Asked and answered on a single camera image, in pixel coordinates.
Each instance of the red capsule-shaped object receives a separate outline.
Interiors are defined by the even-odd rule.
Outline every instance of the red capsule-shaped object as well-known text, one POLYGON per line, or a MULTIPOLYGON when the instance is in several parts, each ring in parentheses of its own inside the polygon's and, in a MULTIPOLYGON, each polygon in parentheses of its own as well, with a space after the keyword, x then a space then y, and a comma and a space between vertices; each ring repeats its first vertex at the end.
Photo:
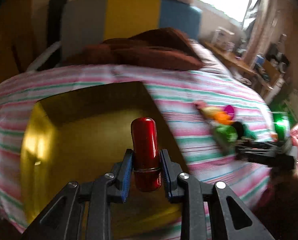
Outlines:
POLYGON ((161 171, 156 123, 146 117, 133 120, 131 136, 136 187, 143 192, 157 190, 161 186, 161 171))

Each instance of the headboard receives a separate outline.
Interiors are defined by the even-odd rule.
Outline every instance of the headboard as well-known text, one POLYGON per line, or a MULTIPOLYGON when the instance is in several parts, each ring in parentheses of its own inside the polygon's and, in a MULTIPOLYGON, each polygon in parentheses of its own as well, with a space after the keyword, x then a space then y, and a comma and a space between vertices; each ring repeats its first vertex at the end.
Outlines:
POLYGON ((62 58, 88 44, 173 27, 197 39, 201 10, 176 0, 73 0, 62 13, 62 58))

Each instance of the magenta object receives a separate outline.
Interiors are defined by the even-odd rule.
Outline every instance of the magenta object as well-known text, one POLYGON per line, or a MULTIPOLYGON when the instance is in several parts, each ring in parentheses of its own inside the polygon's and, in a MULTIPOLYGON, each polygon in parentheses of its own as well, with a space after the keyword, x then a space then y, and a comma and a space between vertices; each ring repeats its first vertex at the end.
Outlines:
POLYGON ((224 112, 227 112, 227 114, 230 116, 230 120, 232 120, 235 117, 235 109, 231 105, 225 106, 224 112))

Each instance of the striped bedsheet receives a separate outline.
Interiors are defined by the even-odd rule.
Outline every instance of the striped bedsheet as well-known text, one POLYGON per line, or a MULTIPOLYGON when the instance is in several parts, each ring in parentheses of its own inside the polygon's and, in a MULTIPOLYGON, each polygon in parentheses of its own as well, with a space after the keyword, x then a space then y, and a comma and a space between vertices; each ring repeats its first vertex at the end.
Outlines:
MULTIPOLYGON (((270 138, 271 114, 260 96, 230 76, 126 65, 80 65, 23 73, 0 84, 0 213, 20 232, 27 227, 21 202, 20 148, 34 103, 42 98, 101 84, 142 81, 167 121, 190 173, 200 181, 226 182, 249 206, 266 189, 266 166, 222 156, 193 101, 233 105, 259 140, 270 138)), ((181 221, 141 239, 179 239, 181 221)))

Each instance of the silver screw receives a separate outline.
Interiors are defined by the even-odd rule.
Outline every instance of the silver screw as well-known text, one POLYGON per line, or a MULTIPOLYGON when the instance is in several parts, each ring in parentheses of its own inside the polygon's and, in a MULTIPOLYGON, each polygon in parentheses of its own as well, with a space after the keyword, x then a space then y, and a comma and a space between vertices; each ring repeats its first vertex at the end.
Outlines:
POLYGON ((106 179, 113 179, 114 178, 114 174, 111 173, 111 172, 108 172, 108 173, 105 174, 105 178, 106 179))
POLYGON ((183 172, 183 173, 180 173, 180 174, 179 174, 179 177, 180 177, 181 179, 188 179, 188 178, 189 178, 189 174, 183 172))
POLYGON ((220 188, 220 189, 223 189, 223 188, 226 187, 226 184, 222 181, 219 181, 219 182, 216 183, 216 187, 220 188))
POLYGON ((75 188, 77 185, 78 185, 78 183, 77 183, 76 181, 70 181, 70 182, 68 183, 68 186, 69 186, 70 188, 75 188))

